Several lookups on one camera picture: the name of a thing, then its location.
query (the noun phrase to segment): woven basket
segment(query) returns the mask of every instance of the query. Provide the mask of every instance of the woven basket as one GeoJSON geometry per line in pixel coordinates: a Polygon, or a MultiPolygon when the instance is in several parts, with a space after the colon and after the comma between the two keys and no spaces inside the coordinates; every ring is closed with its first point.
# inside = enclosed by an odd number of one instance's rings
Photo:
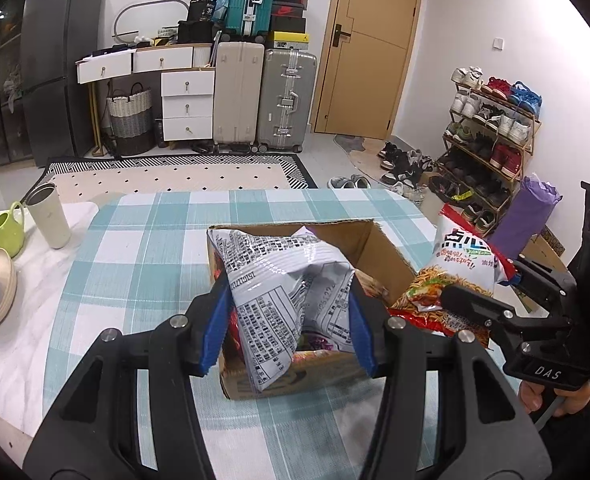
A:
{"type": "Polygon", "coordinates": [[[135,83],[130,95],[111,95],[106,98],[110,126],[115,135],[120,155],[138,155],[153,146],[153,103],[152,92],[144,90],[141,83],[135,83]],[[139,85],[141,92],[134,92],[139,85]]]}

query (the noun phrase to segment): purple yoga mat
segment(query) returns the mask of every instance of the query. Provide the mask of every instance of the purple yoga mat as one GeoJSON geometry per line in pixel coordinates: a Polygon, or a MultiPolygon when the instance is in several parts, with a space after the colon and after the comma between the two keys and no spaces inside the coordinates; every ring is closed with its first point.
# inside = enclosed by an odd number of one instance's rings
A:
{"type": "Polygon", "coordinates": [[[539,234],[555,205],[562,200],[555,186],[525,176],[520,190],[488,241],[508,258],[517,258],[529,239],[539,234]]]}

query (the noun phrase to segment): beige plate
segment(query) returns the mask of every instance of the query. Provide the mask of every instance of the beige plate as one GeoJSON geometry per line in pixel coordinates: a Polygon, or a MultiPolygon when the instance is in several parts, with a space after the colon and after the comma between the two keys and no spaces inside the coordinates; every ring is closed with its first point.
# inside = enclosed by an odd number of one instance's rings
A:
{"type": "Polygon", "coordinates": [[[6,250],[0,248],[0,323],[11,309],[17,291],[17,273],[6,250]]]}

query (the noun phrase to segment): blue sneaker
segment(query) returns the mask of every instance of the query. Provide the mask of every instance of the blue sneaker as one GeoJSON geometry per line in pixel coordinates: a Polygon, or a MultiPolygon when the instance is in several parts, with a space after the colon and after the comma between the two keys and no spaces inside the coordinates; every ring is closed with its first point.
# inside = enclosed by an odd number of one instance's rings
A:
{"type": "Polygon", "coordinates": [[[521,81],[518,81],[511,87],[511,95],[509,96],[508,101],[515,106],[530,112],[536,119],[540,117],[542,96],[531,91],[531,89],[521,81]]]}

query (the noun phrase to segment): wooden door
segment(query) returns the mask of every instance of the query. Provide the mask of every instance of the wooden door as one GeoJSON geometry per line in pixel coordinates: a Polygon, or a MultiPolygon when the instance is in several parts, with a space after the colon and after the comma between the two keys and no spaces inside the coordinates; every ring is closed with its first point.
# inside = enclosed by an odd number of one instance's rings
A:
{"type": "Polygon", "coordinates": [[[418,0],[337,0],[314,131],[386,139],[397,113],[418,0]]]}

